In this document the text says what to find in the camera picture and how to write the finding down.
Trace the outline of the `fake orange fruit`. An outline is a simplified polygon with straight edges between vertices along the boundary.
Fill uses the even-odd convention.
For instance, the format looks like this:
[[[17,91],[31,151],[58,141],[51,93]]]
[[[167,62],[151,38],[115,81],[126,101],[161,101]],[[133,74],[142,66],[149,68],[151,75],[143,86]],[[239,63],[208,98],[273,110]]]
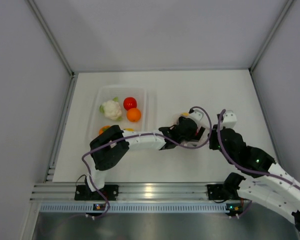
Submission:
[[[126,117],[130,122],[136,123],[142,118],[142,113],[138,108],[131,108],[127,111]]]

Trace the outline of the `fake yellow lemon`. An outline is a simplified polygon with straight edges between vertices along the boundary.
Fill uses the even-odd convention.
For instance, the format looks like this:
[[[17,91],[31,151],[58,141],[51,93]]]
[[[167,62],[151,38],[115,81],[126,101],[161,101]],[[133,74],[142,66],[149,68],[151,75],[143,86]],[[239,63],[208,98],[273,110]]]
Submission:
[[[132,128],[124,128],[123,130],[124,130],[124,131],[130,131],[130,132],[133,132],[133,131],[134,131],[134,129],[132,129]]]

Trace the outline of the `fake red tomato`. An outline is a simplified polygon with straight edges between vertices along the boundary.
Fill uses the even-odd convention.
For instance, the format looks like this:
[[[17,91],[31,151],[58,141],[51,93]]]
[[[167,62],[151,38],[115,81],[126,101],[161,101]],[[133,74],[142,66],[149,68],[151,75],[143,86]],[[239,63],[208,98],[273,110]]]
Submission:
[[[125,110],[130,110],[133,108],[137,108],[138,103],[137,100],[134,97],[127,97],[123,101],[123,107]]]

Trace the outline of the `fake white cauliflower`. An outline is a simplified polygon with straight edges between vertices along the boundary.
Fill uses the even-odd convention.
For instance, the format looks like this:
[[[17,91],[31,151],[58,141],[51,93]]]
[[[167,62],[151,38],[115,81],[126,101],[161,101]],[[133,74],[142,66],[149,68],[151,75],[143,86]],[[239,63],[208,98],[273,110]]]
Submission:
[[[112,121],[122,120],[123,112],[119,104],[118,97],[103,102],[99,107],[99,111],[104,115],[105,118]]]

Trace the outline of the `fake orange bell pepper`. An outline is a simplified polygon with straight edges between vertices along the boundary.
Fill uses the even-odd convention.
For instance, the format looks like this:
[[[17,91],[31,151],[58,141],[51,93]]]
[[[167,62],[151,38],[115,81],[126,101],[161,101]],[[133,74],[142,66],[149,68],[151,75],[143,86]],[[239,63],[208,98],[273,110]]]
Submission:
[[[103,126],[99,129],[99,132],[98,134],[101,135],[103,134],[107,129],[109,129],[111,127],[111,125],[106,125],[106,126]]]

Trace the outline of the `clear zip top bag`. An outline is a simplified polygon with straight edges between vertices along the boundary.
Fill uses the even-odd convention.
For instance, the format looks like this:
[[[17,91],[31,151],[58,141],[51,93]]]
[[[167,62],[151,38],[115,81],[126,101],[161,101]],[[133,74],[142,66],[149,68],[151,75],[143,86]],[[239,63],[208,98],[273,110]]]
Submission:
[[[172,139],[187,147],[197,147],[204,143],[204,133],[208,129],[203,123],[205,114],[199,110],[191,110],[179,115],[170,127]]]

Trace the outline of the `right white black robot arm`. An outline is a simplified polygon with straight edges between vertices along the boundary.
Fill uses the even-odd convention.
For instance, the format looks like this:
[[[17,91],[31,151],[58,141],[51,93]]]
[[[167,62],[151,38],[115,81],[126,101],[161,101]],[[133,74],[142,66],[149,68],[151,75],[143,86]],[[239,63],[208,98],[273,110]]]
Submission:
[[[245,199],[264,206],[294,224],[300,232],[300,182],[264,150],[247,145],[231,128],[214,127],[209,149],[218,150],[235,167],[220,187],[226,200]]]

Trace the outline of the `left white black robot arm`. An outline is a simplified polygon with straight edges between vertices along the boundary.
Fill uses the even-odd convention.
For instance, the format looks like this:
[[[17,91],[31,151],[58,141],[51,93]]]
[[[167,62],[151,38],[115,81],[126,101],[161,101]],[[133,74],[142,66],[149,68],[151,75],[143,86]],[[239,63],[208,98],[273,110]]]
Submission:
[[[89,144],[90,151],[82,161],[87,167],[85,193],[92,200],[103,194],[108,170],[114,168],[129,151],[172,150],[175,147],[198,149],[206,128],[191,118],[181,116],[176,124],[160,127],[153,132],[123,130],[119,125],[110,126]]]

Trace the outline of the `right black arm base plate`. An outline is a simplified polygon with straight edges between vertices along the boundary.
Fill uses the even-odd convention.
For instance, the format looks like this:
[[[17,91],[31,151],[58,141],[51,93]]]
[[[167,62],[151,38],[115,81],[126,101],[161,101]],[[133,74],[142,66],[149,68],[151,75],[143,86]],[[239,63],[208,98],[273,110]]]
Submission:
[[[207,195],[210,201],[224,203],[229,200],[228,194],[224,190],[223,184],[208,184]]]

